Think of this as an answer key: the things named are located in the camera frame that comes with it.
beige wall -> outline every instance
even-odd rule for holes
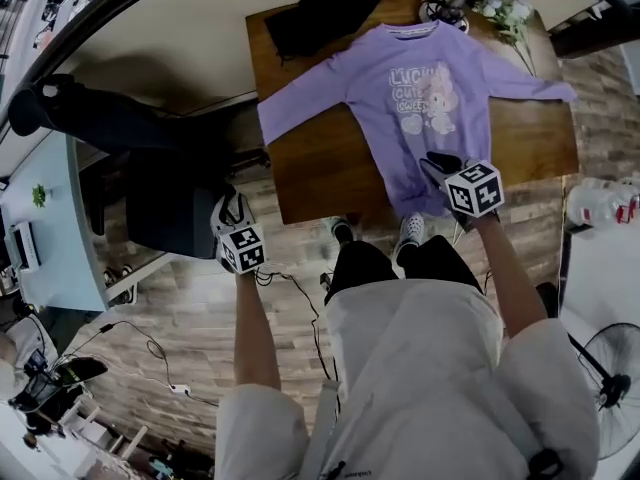
[[[67,69],[88,85],[188,110],[254,89],[244,18],[298,0],[143,0]],[[552,27],[593,0],[531,0]]]

lamp base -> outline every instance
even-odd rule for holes
[[[441,20],[465,34],[469,33],[469,20],[464,15],[464,11],[449,7],[446,0],[423,0],[420,3],[418,16],[422,23]]]

purple sweatshirt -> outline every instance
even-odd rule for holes
[[[566,83],[525,74],[443,22],[379,25],[258,105],[265,144],[346,103],[360,123],[400,216],[441,215],[417,161],[449,149],[491,159],[489,96],[573,100]]]

shirt sleeve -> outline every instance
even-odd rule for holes
[[[496,377],[542,444],[558,453],[562,478],[591,478],[600,446],[595,401],[560,321],[521,331],[505,347]]]
[[[218,409],[216,478],[281,480],[297,475],[308,444],[304,412],[291,397],[247,384]]]
[[[345,100],[346,84],[334,55],[258,105],[265,144]]]
[[[535,78],[491,50],[480,48],[480,61],[489,96],[514,100],[573,101],[578,96],[565,82]]]

white desk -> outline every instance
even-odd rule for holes
[[[51,191],[44,208],[32,189]],[[176,258],[161,253],[108,289],[105,286],[80,194],[75,139],[51,132],[22,163],[0,198],[5,227],[32,223],[40,269],[19,274],[25,302],[36,307],[106,311],[109,300]]]

